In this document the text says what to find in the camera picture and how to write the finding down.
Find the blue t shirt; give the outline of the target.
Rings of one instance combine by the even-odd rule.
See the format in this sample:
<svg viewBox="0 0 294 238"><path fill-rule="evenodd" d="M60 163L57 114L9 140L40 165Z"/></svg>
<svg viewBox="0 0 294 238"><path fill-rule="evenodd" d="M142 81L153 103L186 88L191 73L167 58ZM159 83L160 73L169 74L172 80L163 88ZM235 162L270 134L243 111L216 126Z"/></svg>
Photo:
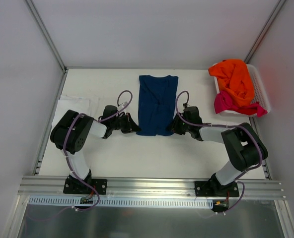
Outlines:
<svg viewBox="0 0 294 238"><path fill-rule="evenodd" d="M173 120L178 76L139 76L138 121L140 136L171 136L167 127Z"/></svg>

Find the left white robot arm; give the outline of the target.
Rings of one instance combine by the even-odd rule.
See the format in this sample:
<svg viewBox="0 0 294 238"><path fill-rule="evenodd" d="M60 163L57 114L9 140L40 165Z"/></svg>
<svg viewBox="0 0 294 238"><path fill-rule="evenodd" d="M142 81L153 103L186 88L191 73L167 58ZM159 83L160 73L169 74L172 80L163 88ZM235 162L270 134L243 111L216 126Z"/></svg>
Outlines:
<svg viewBox="0 0 294 238"><path fill-rule="evenodd" d="M89 115L68 110L53 128L50 141L65 156L70 169L68 181L74 183L74 187L80 193L87 193L92 187L91 170L82 151L87 137L92 135L107 139L115 130L128 134L142 129L134 122L131 114L125 112L125 107L113 105L107 105L98 120Z"/></svg>

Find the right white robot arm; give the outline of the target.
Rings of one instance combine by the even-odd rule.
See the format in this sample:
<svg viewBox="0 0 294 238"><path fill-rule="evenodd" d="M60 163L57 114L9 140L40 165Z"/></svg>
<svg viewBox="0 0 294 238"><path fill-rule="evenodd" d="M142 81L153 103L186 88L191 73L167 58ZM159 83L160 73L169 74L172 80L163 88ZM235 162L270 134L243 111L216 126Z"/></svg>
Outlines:
<svg viewBox="0 0 294 238"><path fill-rule="evenodd" d="M198 141L212 141L225 146L229 161L201 187L222 196L245 172L261 166L268 150L248 123L230 126L203 123L197 107L186 107L177 113L166 130L175 134L189 133Z"/></svg>

